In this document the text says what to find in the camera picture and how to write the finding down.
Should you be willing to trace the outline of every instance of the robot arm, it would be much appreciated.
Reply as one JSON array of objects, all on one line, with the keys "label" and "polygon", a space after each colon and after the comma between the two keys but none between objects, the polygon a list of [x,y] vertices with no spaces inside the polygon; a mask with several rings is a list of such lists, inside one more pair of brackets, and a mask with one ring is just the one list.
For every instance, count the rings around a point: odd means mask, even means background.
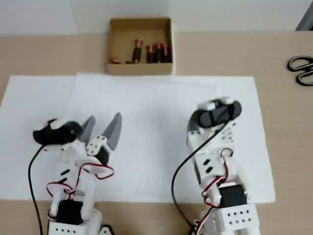
[{"label": "robot arm", "polygon": [[256,207],[248,204],[251,186],[235,151],[234,133],[241,111],[238,101],[224,97],[201,103],[189,120],[187,145],[190,153],[227,123],[193,157],[204,202],[215,207],[210,214],[208,210],[202,213],[201,223],[197,225],[197,235],[234,235],[235,231],[260,235]]},{"label": "robot arm", "polygon": [[[93,116],[83,125],[68,119],[53,119],[33,132],[36,142],[62,145],[63,150],[53,181],[47,184],[48,193],[53,197],[48,213],[50,235],[58,231],[99,234],[102,215],[93,208],[95,181],[113,175],[108,161],[119,140],[122,116],[116,114],[106,130],[89,141],[94,125]],[[102,227],[100,233],[113,234],[110,226]]]}]

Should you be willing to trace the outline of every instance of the red battery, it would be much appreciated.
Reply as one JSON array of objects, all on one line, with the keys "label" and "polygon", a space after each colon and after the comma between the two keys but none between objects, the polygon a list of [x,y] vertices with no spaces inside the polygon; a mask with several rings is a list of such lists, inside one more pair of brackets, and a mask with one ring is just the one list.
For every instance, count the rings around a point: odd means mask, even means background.
[{"label": "red battery", "polygon": [[153,63],[154,59],[153,59],[153,45],[148,45],[147,46],[147,63]]},{"label": "red battery", "polygon": [[156,43],[155,48],[154,62],[162,63],[162,43]]},{"label": "red battery", "polygon": [[138,38],[135,40],[135,48],[134,48],[133,59],[132,59],[134,64],[137,64],[140,62],[142,44],[143,44],[142,39]]}]

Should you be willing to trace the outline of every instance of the white paper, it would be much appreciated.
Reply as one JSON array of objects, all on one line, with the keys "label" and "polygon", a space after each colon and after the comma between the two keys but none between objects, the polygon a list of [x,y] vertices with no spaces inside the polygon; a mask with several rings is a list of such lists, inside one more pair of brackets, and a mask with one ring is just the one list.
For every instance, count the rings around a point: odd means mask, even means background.
[{"label": "white paper", "polygon": [[[274,202],[275,191],[261,112],[252,77],[11,77],[0,109],[0,147],[5,167],[1,199],[30,199],[27,166],[39,146],[32,128],[62,116],[83,122],[96,117],[93,135],[102,133],[116,112],[123,116],[121,138],[109,164],[115,175],[99,181],[98,201],[172,202],[170,182],[187,157],[186,126],[199,102],[228,95],[241,102],[236,154],[253,184],[254,202]],[[49,200],[47,172],[59,154],[40,154],[32,169],[35,194]],[[180,202],[202,202],[188,163],[179,173]]]}]

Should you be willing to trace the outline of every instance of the beige table surface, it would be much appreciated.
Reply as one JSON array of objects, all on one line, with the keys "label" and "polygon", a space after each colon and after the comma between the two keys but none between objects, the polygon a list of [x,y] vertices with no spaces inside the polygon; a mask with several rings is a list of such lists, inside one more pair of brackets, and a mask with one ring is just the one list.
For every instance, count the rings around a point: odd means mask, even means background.
[{"label": "beige table surface", "polygon": [[[312,234],[313,88],[297,85],[286,62],[313,55],[313,33],[176,33],[175,43],[179,75],[255,77],[277,195],[276,204],[258,206],[262,234]],[[0,97],[11,74],[104,72],[106,51],[102,35],[0,38]],[[46,227],[49,203],[39,206]],[[173,204],[96,207],[117,235],[187,234]],[[192,219],[201,208],[185,207]],[[0,201],[0,234],[39,234],[31,201]]]}]

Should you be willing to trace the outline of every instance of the cardboard box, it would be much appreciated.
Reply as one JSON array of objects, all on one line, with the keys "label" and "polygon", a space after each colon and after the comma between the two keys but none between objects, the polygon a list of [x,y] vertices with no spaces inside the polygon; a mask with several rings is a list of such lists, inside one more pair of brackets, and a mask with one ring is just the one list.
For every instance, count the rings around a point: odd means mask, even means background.
[{"label": "cardboard box", "polygon": [[[135,40],[143,40],[141,59],[138,64],[126,64],[131,61]],[[109,56],[107,70],[112,75],[160,75],[171,74],[172,63],[151,63],[146,61],[147,45],[165,43],[169,46],[172,59],[172,26],[170,18],[119,18],[111,20]],[[113,64],[117,58],[122,64]]]}]

